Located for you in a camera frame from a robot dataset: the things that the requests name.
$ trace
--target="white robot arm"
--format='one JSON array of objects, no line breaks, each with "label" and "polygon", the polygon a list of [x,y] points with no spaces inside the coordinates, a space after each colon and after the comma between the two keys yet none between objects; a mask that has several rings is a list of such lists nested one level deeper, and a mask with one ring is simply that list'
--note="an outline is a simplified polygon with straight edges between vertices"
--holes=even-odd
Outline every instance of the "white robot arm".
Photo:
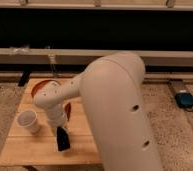
[{"label": "white robot arm", "polygon": [[140,91],[144,74],[139,56],[117,53],[61,86],[46,84],[33,100],[47,115],[61,116],[60,103],[81,96],[105,171],[162,171]]}]

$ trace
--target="terrazzo floor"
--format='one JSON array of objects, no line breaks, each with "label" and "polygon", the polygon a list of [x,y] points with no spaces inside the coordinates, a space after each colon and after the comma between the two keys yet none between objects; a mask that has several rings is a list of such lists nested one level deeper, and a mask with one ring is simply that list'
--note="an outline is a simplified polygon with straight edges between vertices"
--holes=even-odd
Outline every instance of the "terrazzo floor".
[{"label": "terrazzo floor", "polygon": [[[0,82],[0,152],[5,143],[24,87]],[[193,84],[188,85],[193,93]],[[143,84],[143,98],[165,171],[193,171],[193,113],[176,106],[167,84]],[[39,170],[103,171],[101,165],[37,167]],[[1,171],[24,171],[22,167],[0,167]]]}]

